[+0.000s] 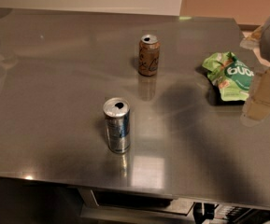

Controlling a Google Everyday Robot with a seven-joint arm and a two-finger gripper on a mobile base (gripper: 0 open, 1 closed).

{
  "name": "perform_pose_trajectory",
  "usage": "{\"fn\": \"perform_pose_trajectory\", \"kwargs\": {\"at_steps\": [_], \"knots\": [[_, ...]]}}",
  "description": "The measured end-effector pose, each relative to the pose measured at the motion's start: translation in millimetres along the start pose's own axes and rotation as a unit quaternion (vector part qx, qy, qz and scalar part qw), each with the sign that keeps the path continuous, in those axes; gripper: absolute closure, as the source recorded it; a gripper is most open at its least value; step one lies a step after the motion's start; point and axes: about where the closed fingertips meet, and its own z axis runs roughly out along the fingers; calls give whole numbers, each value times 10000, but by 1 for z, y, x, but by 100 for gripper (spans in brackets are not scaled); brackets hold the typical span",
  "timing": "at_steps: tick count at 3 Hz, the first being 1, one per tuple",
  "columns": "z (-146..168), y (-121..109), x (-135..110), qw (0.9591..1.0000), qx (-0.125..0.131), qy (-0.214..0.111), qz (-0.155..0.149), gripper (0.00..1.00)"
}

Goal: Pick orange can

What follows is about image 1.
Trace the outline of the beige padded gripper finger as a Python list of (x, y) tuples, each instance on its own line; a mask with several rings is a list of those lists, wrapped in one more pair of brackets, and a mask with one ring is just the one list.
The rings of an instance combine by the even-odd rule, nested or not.
[(262, 38), (263, 28), (259, 26), (240, 42), (240, 47), (244, 49), (258, 49)]
[(241, 115), (246, 126), (254, 126), (270, 115), (270, 67), (262, 73), (256, 73), (251, 81), (249, 97)]

